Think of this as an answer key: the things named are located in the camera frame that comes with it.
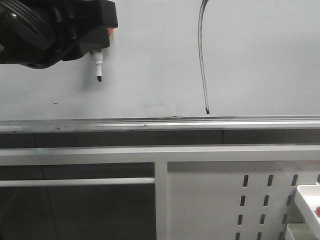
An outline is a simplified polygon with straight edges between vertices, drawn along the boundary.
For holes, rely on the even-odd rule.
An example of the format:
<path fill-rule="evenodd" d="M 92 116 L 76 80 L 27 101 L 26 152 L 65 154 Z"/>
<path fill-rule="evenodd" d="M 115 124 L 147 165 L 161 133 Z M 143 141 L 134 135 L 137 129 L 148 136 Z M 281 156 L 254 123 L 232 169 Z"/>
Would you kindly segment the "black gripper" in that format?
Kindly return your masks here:
<path fill-rule="evenodd" d="M 110 0 L 2 0 L 0 63 L 45 69 L 110 46 L 118 27 Z"/>

